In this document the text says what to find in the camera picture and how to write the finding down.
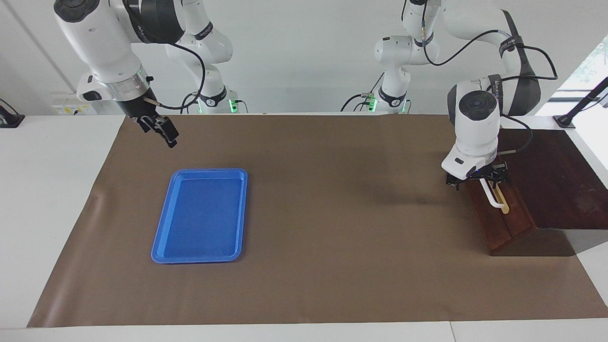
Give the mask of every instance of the plastic tray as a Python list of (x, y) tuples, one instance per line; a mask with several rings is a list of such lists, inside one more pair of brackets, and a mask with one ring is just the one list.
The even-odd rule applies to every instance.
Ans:
[(247, 194), (243, 169), (181, 170), (171, 178), (152, 259), (230, 262), (241, 254)]

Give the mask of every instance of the table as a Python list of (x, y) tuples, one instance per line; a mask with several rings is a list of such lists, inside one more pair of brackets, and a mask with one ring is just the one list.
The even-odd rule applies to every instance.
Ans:
[[(0, 131), (0, 341), (603, 341), (608, 319), (476, 323), (319, 324), (289, 326), (85, 327), (23, 329), (103, 165), (122, 116), (30, 116)], [(548, 117), (533, 128), (557, 129)], [(504, 121), (508, 128), (516, 128)], [(568, 133), (603, 183), (608, 170), (575, 131)], [(608, 301), (608, 244), (579, 255)]]

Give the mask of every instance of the black cable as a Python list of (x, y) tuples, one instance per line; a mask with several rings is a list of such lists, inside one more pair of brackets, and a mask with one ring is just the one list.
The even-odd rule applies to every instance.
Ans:
[(249, 114), (249, 107), (247, 106), (247, 102), (245, 102), (243, 100), (236, 100), (236, 101), (234, 101), (234, 103), (242, 103), (243, 105), (245, 105), (245, 110)]
[(409, 114), (409, 113), (410, 113), (410, 110), (412, 110), (412, 100), (406, 100), (406, 105), (407, 105), (408, 103), (410, 104), (410, 106), (409, 106), (409, 108), (407, 109), (407, 113), (406, 113), (406, 114)]
[[(129, 4), (127, 3), (127, 1), (128, 0), (122, 0), (122, 4), (123, 4), (125, 10), (127, 11), (127, 13), (129, 14), (130, 19), (132, 19), (142, 30), (145, 31), (145, 27), (143, 26), (141, 20), (139, 20), (139, 17), (131, 10), (131, 6), (129, 6)], [(194, 100), (192, 100), (187, 105), (182, 105), (180, 107), (172, 107), (172, 106), (165, 106), (165, 105), (163, 105), (160, 102), (152, 101), (152, 100), (151, 100), (152, 101), (151, 103), (153, 103), (154, 105), (156, 105), (158, 107), (165, 108), (165, 109), (168, 109), (168, 110), (183, 110), (183, 109), (186, 109), (189, 106), (195, 104), (198, 101), (198, 99), (201, 97), (202, 87), (205, 84), (205, 77), (207, 76), (207, 70), (205, 69), (205, 62), (202, 60), (201, 56), (199, 56), (196, 52), (190, 50), (187, 47), (180, 46), (180, 45), (177, 45), (175, 43), (167, 43), (167, 44), (171, 45), (173, 47), (176, 47), (176, 48), (178, 48), (180, 50), (189, 52), (189, 53), (193, 54), (198, 59), (198, 61), (201, 64), (201, 68), (202, 68), (201, 85), (199, 86), (198, 91), (196, 92), (196, 96), (195, 96)]]
[[(183, 107), (183, 106), (185, 106), (186, 101), (188, 101), (188, 98), (189, 98), (190, 96), (194, 96), (194, 94), (193, 94), (193, 93), (189, 93), (188, 95), (186, 95), (186, 97), (185, 97), (185, 98), (184, 98), (184, 100), (182, 101), (182, 107)], [(182, 109), (180, 109), (180, 110), (179, 110), (179, 114), (183, 114), (183, 113), (184, 113), (184, 109), (182, 108)], [(186, 113), (190, 114), (190, 106), (188, 106), (188, 107), (186, 108)]]
[(2, 100), (2, 99), (0, 99), (0, 102), (2, 102), (5, 105), (9, 106), (9, 108), (15, 112), (15, 115), (19, 115), (19, 112), (16, 109), (14, 109), (13, 106), (11, 106), (8, 102), (6, 102), (5, 100)]
[(348, 101), (346, 101), (346, 103), (344, 104), (344, 106), (342, 106), (342, 109), (340, 109), (340, 111), (344, 111), (344, 108), (346, 108), (346, 106), (348, 106), (348, 104), (351, 103), (357, 97), (365, 97), (365, 96), (363, 94), (356, 94), (356, 95), (354, 95), (353, 97), (351, 97), (350, 99), (348, 99)]
[(176, 48), (178, 48), (180, 50), (183, 50), (183, 51), (186, 51), (186, 52), (189, 52), (189, 53), (193, 54), (198, 59), (198, 61), (200, 62), (201, 68), (202, 68), (201, 85), (199, 86), (198, 91), (196, 92), (195, 98), (190, 103), (188, 103), (187, 105), (180, 106), (180, 107), (165, 106), (165, 105), (163, 105), (160, 102), (158, 102), (158, 104), (157, 104), (157, 106), (159, 106), (161, 108), (165, 108), (167, 110), (182, 110), (182, 109), (186, 109), (189, 106), (191, 106), (191, 105), (195, 104), (196, 102), (198, 102), (198, 99), (201, 97), (202, 87), (205, 85), (205, 77), (207, 75), (207, 70), (205, 68), (205, 62), (203, 62), (201, 56), (199, 56), (196, 52), (190, 50), (187, 47), (180, 46), (180, 45), (177, 45), (177, 44), (174, 44), (174, 43), (170, 43), (169, 45), (171, 45), (173, 47), (176, 47)]
[[(534, 47), (534, 46), (527, 46), (527, 45), (516, 45), (517, 47), (520, 47), (522, 49), (528, 49), (528, 50), (534, 50), (534, 51), (538, 51), (540, 53), (542, 53), (545, 58), (547, 59), (547, 62), (549, 63), (549, 66), (551, 67), (551, 71), (553, 73), (553, 76), (536, 76), (536, 75), (518, 75), (518, 76), (509, 76), (509, 77), (505, 77), (504, 79), (501, 79), (501, 81), (506, 82), (506, 81), (510, 81), (510, 80), (549, 80), (549, 81), (555, 81), (558, 80), (558, 72), (555, 68), (555, 64), (553, 64), (553, 60), (551, 60), (551, 57), (549, 57), (549, 54), (546, 53), (543, 49), (539, 48), (539, 47)], [(486, 89), (486, 91), (489, 91), (492, 88), (492, 86), (490, 85), (488, 87), (488, 89)]]
[(383, 73), (380, 75), (380, 77), (378, 77), (378, 80), (376, 81), (376, 84), (374, 84), (374, 86), (373, 86), (373, 87), (371, 87), (370, 93), (372, 93), (372, 94), (374, 93), (374, 90), (376, 90), (376, 87), (377, 87), (377, 86), (378, 86), (378, 84), (380, 83), (380, 80), (382, 80), (382, 78), (383, 78), (384, 74), (386, 74), (386, 71), (385, 71), (385, 72), (383, 72)]
[[(425, 16), (426, 16), (426, 7), (427, 7), (427, 5), (428, 5), (428, 4), (429, 4), (429, 2), (428, 2), (428, 1), (427, 1), (427, 2), (424, 4), (424, 9), (423, 9), (423, 12), (422, 12), (422, 23), (423, 23), (423, 27), (425, 27), (425, 26), (426, 26), (426, 23), (425, 23)], [(463, 52), (463, 51), (464, 51), (464, 50), (465, 50), (467, 47), (469, 47), (469, 46), (470, 46), (470, 45), (471, 45), (473, 42), (475, 42), (476, 40), (478, 40), (479, 38), (481, 38), (481, 37), (483, 37), (483, 36), (485, 36), (485, 35), (489, 35), (490, 33), (500, 33), (500, 31), (499, 31), (499, 30), (489, 30), (489, 31), (486, 31), (486, 32), (483, 32), (483, 33), (481, 33), (481, 34), (477, 35), (477, 37), (475, 37), (475, 38), (471, 39), (471, 40), (470, 40), (468, 43), (466, 43), (466, 44), (465, 44), (465, 45), (464, 45), (464, 46), (463, 46), (463, 47), (462, 47), (460, 50), (458, 50), (458, 51), (457, 51), (457, 52), (456, 52), (454, 55), (452, 55), (450, 58), (448, 58), (447, 60), (445, 60), (445, 61), (443, 61), (443, 62), (441, 62), (441, 63), (436, 63), (436, 62), (433, 62), (432, 60), (430, 60), (429, 53), (428, 53), (428, 52), (427, 52), (427, 50), (426, 50), (426, 42), (425, 42), (425, 41), (423, 41), (423, 43), (422, 43), (422, 44), (423, 44), (424, 56), (426, 57), (426, 60), (427, 60), (427, 61), (429, 61), (429, 63), (430, 63), (431, 65), (434, 65), (434, 66), (442, 66), (442, 65), (445, 65), (445, 64), (449, 63), (450, 61), (452, 61), (454, 58), (456, 58), (456, 56), (460, 55), (460, 54), (461, 54), (461, 53), (462, 53), (462, 52)]]
[(353, 111), (357, 111), (357, 108), (359, 108), (359, 106), (361, 106), (361, 109), (359, 109), (359, 111), (362, 111), (362, 110), (363, 110), (363, 108), (365, 108), (365, 106), (366, 106), (366, 105), (369, 105), (369, 104), (370, 104), (369, 102), (363, 101), (363, 102), (361, 102), (360, 104), (356, 105), (356, 106), (354, 107), (354, 110), (353, 110)]
[(596, 102), (594, 105), (592, 105), (592, 106), (590, 106), (590, 107), (587, 107), (587, 108), (585, 108), (585, 109), (583, 109), (583, 110), (581, 110), (581, 111), (590, 110), (591, 108), (593, 108), (593, 107), (595, 107), (595, 106), (599, 105), (599, 103), (600, 103), (600, 102), (602, 102), (603, 100), (605, 100), (605, 99), (606, 99), (606, 97), (608, 97), (608, 92), (606, 93), (606, 95), (604, 95), (604, 97), (602, 97), (602, 98), (601, 98), (599, 101), (597, 101), (597, 102)]
[(406, 14), (406, 5), (407, 5), (407, 1), (408, 1), (408, 0), (405, 0), (405, 1), (403, 2), (403, 9), (401, 10), (401, 22), (402, 22), (402, 23), (403, 23), (403, 15), (404, 15), (404, 14)]
[(520, 148), (518, 148), (516, 150), (502, 151), (502, 152), (499, 152), (498, 155), (499, 156), (514, 155), (515, 153), (519, 153), (519, 152), (525, 150), (526, 148), (528, 148), (528, 146), (530, 146), (530, 144), (532, 144), (532, 140), (534, 140), (534, 131), (532, 130), (532, 128), (530, 128), (530, 126), (528, 126), (525, 122), (517, 120), (514, 117), (507, 116), (504, 114), (501, 114), (500, 116), (505, 117), (511, 121), (515, 121), (518, 124), (524, 126), (526, 128), (526, 130), (528, 130), (529, 135), (528, 135), (528, 140), (526, 141), (526, 143), (523, 146), (521, 146)]

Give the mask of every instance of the wall outlet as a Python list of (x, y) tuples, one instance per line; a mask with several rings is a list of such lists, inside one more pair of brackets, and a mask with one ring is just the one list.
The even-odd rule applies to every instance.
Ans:
[(57, 115), (98, 115), (91, 102), (81, 102), (77, 99), (57, 99), (52, 103)]

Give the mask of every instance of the brown table covering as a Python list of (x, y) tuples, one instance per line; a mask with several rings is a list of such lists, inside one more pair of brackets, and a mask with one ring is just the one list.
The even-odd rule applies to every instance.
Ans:
[[(444, 116), (173, 120), (173, 150), (122, 125), (29, 327), (608, 316), (577, 257), (488, 255)], [(241, 257), (155, 264), (171, 175), (225, 167), (249, 172)]]

